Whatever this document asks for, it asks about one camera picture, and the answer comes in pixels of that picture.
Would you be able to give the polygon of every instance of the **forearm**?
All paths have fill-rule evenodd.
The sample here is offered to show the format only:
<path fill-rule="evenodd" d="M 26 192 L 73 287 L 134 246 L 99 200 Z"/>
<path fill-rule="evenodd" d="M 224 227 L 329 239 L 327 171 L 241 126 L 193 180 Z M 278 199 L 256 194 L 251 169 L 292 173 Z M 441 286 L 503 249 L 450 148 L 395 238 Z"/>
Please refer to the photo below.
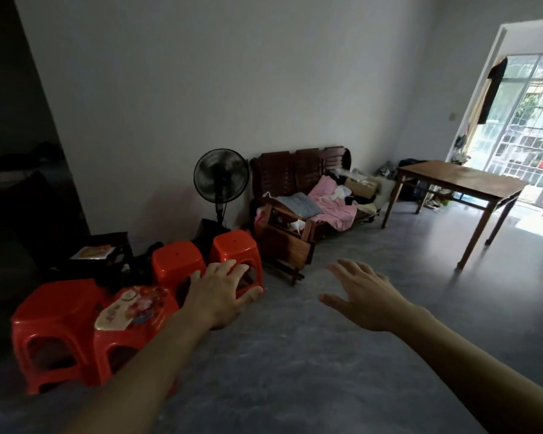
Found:
<path fill-rule="evenodd" d="M 64 433 L 148 432 L 179 371 L 207 330 L 185 311 L 175 313 Z"/>
<path fill-rule="evenodd" d="M 543 388 L 414 307 L 393 332 L 490 433 L 543 432 Z"/>

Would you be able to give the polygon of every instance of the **pink cloth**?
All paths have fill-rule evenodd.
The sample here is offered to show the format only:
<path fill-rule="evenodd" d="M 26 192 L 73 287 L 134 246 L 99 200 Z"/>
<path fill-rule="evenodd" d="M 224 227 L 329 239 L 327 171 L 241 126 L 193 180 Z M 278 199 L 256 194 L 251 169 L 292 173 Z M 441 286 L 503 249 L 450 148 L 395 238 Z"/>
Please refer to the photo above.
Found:
<path fill-rule="evenodd" d="M 330 196 L 338 184 L 329 176 L 322 175 L 318 184 L 311 190 L 309 197 L 324 211 L 323 215 L 317 215 L 311 218 L 312 221 L 325 221 L 338 231 L 348 230 L 356 217 L 356 204 L 346 205 L 344 200 L 336 199 L 334 201 L 322 198 Z"/>

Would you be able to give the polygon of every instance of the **electric fan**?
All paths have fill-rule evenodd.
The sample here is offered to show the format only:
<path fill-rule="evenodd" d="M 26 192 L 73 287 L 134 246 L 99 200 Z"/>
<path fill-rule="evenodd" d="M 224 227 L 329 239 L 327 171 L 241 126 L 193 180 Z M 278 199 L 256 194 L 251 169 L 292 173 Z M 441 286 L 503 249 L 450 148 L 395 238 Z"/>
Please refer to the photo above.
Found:
<path fill-rule="evenodd" d="M 247 187 L 247 161 L 231 149 L 214 149 L 203 155 L 195 165 L 193 183 L 204 199 L 215 203 L 217 223 L 223 226 L 224 204 L 236 199 Z"/>

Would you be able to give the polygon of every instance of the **stool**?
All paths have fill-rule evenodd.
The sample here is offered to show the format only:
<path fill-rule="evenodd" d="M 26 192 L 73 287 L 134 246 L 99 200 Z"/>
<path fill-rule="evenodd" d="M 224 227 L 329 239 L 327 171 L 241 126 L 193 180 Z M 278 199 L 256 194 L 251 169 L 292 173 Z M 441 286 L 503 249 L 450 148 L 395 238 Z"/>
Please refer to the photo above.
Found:
<path fill-rule="evenodd" d="M 210 262 L 225 262 L 229 259 L 235 259 L 236 265 L 245 263 L 255 270 L 255 283 L 238 289 L 236 298 L 241 297 L 253 286 L 261 286 L 263 289 L 262 260 L 259 256 L 258 244 L 249 233 L 233 230 L 213 239 Z"/>
<path fill-rule="evenodd" d="M 181 282 L 195 271 L 205 273 L 205 262 L 201 252 L 191 242 L 175 242 L 154 251 L 153 271 L 157 284 L 171 291 L 179 306 L 183 306 L 186 292 L 178 295 Z"/>
<path fill-rule="evenodd" d="M 125 291 L 132 288 L 125 288 L 119 291 L 115 300 L 118 300 Z M 94 355 L 97 360 L 98 374 L 101 384 L 107 382 L 113 371 L 109 362 L 111 351 L 117 347 L 130 347 L 141 350 L 149 343 L 165 325 L 165 321 L 173 313 L 179 310 L 179 306 L 170 291 L 167 291 L 164 305 L 155 309 L 154 315 L 145 323 L 131 323 L 125 330 L 95 330 L 94 331 Z"/>
<path fill-rule="evenodd" d="M 86 385 L 98 385 L 93 354 L 93 323 L 107 302 L 94 279 L 65 280 L 43 284 L 16 309 L 10 319 L 12 343 L 20 370 L 27 380 L 27 392 L 40 386 L 82 378 Z M 66 345 L 75 365 L 41 369 L 32 358 L 48 340 Z"/>

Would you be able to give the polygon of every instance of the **sofa backrest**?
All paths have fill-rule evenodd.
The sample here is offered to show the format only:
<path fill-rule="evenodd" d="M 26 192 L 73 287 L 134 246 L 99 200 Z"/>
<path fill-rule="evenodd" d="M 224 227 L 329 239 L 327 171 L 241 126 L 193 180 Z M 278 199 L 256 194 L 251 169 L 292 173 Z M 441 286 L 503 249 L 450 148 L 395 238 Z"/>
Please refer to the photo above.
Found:
<path fill-rule="evenodd" d="M 350 151 L 343 146 L 324 149 L 301 149 L 268 152 L 249 162 L 252 170 L 253 196 L 266 192 L 271 196 L 289 196 L 296 192 L 309 193 L 326 172 L 336 168 L 349 169 Z"/>

